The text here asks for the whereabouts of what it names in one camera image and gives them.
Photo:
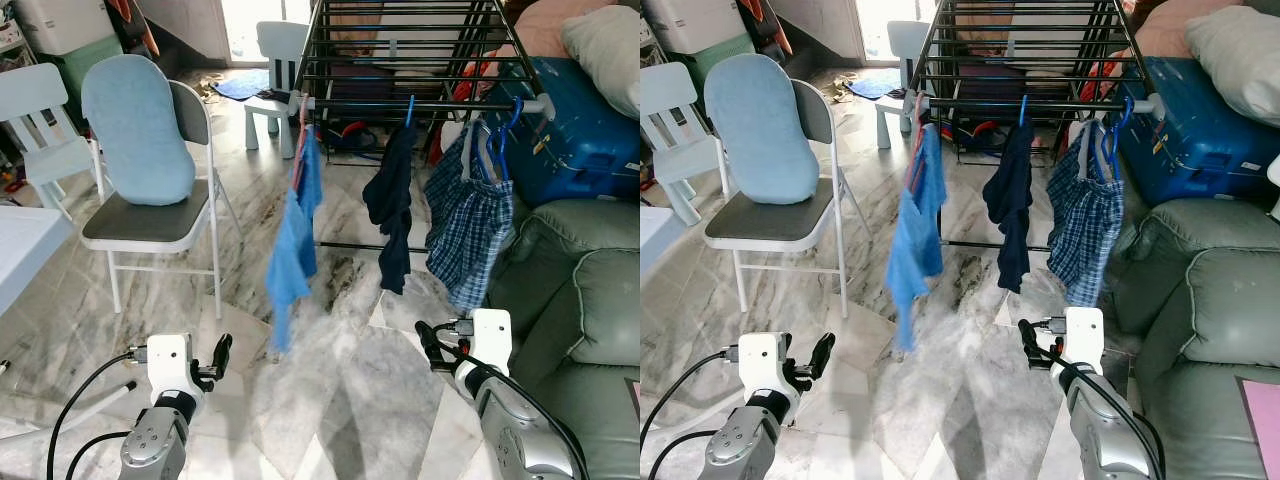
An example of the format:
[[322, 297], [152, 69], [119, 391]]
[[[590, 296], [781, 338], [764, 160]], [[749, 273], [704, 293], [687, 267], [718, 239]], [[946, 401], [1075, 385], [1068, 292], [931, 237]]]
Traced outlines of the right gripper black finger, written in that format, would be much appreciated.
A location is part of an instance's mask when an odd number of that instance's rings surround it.
[[1020, 333], [1023, 352], [1027, 356], [1028, 366], [1047, 367], [1048, 357], [1037, 343], [1036, 325], [1025, 319], [1021, 319], [1018, 321], [1018, 330]]
[[433, 371], [447, 371], [448, 362], [442, 353], [436, 329], [425, 321], [419, 320], [415, 323], [415, 330], [419, 334], [420, 344], [422, 347], [422, 352], [428, 357], [430, 369]]

